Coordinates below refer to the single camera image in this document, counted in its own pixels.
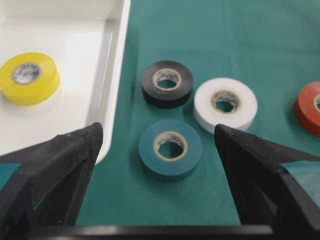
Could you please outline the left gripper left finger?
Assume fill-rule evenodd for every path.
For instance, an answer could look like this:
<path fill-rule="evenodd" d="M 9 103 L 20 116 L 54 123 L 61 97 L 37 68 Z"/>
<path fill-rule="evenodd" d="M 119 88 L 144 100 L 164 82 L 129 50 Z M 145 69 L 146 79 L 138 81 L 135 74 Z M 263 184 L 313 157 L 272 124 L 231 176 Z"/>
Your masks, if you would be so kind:
<path fill-rule="evenodd" d="M 31 226 L 73 226 L 103 143 L 96 122 L 0 157 L 14 166 L 0 191 L 0 235 L 22 235 Z"/>

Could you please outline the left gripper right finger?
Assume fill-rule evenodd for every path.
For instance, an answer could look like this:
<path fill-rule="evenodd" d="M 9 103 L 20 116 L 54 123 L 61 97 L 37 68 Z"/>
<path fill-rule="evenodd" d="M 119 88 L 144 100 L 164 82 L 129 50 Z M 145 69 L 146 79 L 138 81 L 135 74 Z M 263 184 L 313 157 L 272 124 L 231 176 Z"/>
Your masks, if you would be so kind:
<path fill-rule="evenodd" d="M 318 156 L 218 124 L 214 142 L 241 223 L 268 238 L 320 235 Z"/>

